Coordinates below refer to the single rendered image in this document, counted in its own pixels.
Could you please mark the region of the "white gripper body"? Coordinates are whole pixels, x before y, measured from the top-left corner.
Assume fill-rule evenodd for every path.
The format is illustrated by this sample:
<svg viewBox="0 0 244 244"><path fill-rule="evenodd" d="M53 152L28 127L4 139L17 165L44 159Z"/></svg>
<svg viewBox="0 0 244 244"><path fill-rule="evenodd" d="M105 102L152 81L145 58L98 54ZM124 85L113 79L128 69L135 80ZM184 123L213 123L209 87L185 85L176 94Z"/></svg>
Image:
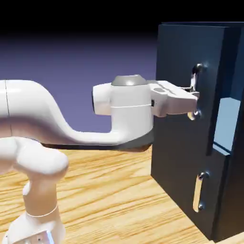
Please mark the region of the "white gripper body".
<svg viewBox="0 0 244 244"><path fill-rule="evenodd" d="M193 112L199 96L198 91L188 91L168 81L151 81L152 114L165 117Z"/></svg>

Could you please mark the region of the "long curved silver door handle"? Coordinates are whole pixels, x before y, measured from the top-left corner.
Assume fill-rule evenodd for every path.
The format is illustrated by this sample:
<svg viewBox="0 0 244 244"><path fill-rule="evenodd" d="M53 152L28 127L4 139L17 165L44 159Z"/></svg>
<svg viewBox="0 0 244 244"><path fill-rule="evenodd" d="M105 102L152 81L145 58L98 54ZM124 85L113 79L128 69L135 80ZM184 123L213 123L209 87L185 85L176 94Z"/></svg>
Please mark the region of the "long curved silver door handle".
<svg viewBox="0 0 244 244"><path fill-rule="evenodd" d="M194 65L194 67L192 69L192 74L191 74L191 83L190 83L189 93L196 96L197 99L199 99L199 96L200 96L200 93L196 89L197 82L198 82L199 74L202 70L203 70L203 64L197 63ZM199 118L201 116L201 111L198 109L198 105L192 112L187 113L187 116L191 121L194 121L197 118Z"/></svg>

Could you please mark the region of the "dark blue tall cabinet door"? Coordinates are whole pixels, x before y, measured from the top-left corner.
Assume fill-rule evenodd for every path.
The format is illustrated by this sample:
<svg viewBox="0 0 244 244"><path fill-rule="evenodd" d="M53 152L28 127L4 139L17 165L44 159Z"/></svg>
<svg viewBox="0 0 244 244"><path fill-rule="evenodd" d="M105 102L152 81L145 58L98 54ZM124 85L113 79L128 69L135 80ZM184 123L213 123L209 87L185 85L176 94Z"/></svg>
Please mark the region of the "dark blue tall cabinet door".
<svg viewBox="0 0 244 244"><path fill-rule="evenodd" d="M230 56L239 31L224 26L162 24L159 26L156 79L190 86L195 74L200 114L155 118L154 148L166 146L177 155L210 155L219 103L230 71Z"/></svg>

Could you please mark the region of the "dark blue short cabinet door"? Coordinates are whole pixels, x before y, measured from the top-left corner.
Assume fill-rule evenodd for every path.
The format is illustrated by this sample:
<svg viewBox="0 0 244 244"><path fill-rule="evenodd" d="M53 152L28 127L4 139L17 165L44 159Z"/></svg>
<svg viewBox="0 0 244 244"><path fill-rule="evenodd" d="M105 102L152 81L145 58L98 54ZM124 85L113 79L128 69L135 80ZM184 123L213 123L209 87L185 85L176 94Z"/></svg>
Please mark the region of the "dark blue short cabinet door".
<svg viewBox="0 0 244 244"><path fill-rule="evenodd" d="M212 146L209 118L189 120L184 115L154 119L151 176L210 240L218 239L220 200L229 155ZM207 171L201 201L204 209L193 210L196 177Z"/></svg>

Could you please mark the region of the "dark blue cabinet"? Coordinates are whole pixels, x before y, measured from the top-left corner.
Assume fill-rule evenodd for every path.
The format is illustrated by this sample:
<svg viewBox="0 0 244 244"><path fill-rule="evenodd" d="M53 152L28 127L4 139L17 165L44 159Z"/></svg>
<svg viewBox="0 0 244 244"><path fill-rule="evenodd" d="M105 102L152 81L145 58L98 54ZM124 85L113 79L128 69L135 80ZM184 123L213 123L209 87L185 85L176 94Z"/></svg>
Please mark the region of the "dark blue cabinet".
<svg viewBox="0 0 244 244"><path fill-rule="evenodd" d="M228 87L222 93L213 138L213 149L229 155L220 200L218 239L244 232L244 22L175 22L224 26L239 31L230 56Z"/></svg>

